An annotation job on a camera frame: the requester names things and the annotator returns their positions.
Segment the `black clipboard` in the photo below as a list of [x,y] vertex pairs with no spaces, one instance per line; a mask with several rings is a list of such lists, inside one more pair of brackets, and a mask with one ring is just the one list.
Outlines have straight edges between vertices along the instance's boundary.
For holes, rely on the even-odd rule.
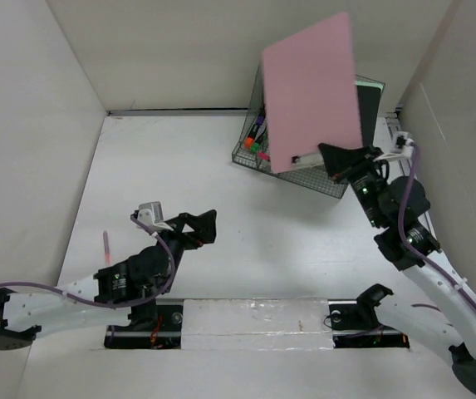
[[381,89],[378,86],[368,86],[359,82],[356,84],[358,106],[361,124],[363,146],[373,145],[375,126],[381,99]]

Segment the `pink highlighter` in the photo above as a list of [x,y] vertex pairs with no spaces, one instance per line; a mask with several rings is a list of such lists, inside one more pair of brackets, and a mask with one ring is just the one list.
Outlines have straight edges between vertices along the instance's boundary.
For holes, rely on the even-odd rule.
[[261,159],[261,160],[265,160],[267,162],[269,162],[271,159],[270,159],[270,156],[264,152],[258,152],[258,157]]

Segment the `green highlighter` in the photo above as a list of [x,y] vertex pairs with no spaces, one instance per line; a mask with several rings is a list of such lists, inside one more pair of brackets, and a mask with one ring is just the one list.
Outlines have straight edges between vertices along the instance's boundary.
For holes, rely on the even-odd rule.
[[262,133],[255,139],[255,141],[252,143],[251,147],[250,147],[250,151],[252,153],[258,153],[259,150],[260,150],[260,147],[264,141],[264,139],[266,138],[267,136],[267,130],[264,129],[262,131]]

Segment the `green clipboard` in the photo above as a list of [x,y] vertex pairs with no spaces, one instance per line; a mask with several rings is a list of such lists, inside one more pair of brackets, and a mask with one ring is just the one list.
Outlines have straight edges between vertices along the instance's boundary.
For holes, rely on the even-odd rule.
[[358,86],[368,86],[378,88],[379,90],[383,91],[385,88],[385,84],[381,82],[374,82],[374,81],[356,81]]

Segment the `pink clipboard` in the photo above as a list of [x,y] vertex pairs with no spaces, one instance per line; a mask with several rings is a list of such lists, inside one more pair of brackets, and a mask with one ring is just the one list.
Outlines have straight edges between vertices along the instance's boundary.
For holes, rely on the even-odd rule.
[[271,170],[321,143],[362,146],[351,21],[340,12],[266,47],[263,93]]

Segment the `purple highlighter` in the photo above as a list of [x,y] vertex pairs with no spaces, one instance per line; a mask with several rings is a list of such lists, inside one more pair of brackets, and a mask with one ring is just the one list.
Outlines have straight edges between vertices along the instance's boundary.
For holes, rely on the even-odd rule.
[[264,119],[265,119],[265,115],[266,115],[266,113],[265,113],[265,108],[262,107],[262,108],[260,109],[258,115],[257,115],[256,120],[255,120],[255,124],[256,124],[257,126],[261,126],[261,125],[263,124]]

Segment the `orange highlighter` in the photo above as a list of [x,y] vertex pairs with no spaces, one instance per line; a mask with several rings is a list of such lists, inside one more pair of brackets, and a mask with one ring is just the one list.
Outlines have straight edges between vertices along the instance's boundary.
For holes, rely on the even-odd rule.
[[244,141],[244,147],[248,150],[254,144],[258,131],[260,129],[260,125],[253,124],[252,127],[249,129],[248,134]]

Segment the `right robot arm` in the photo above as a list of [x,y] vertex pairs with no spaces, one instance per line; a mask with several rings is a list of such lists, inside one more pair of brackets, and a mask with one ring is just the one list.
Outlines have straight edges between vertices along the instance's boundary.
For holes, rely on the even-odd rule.
[[421,312],[376,283],[356,299],[358,322],[370,330],[393,328],[419,342],[476,396],[476,294],[454,267],[430,257],[441,246],[420,223],[430,208],[424,186],[415,178],[420,148],[402,139],[389,154],[372,145],[347,150],[320,144],[318,150],[329,177],[350,185],[371,226],[380,229],[374,240],[382,256],[442,314],[437,318]]

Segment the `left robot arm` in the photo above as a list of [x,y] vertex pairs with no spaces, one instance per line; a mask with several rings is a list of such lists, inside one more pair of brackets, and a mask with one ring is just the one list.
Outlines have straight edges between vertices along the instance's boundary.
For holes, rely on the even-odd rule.
[[83,328],[155,328],[158,297],[172,288],[185,252],[215,242],[217,215],[210,209],[164,219],[160,204],[148,203],[130,216],[155,240],[139,253],[61,286],[1,283],[0,351],[30,347],[39,338]]

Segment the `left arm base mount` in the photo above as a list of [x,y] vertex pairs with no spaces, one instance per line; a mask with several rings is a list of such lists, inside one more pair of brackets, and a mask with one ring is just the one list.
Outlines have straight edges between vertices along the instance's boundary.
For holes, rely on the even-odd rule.
[[104,348],[112,350],[174,350],[181,348],[183,299],[156,300],[156,319],[145,328],[108,326]]

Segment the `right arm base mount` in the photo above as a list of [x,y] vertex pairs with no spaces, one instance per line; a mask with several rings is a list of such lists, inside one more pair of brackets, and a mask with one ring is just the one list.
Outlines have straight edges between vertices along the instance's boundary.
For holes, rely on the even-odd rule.
[[378,321],[375,309],[393,292],[374,284],[356,299],[330,300],[323,325],[332,331],[335,349],[404,348],[410,349],[408,337]]

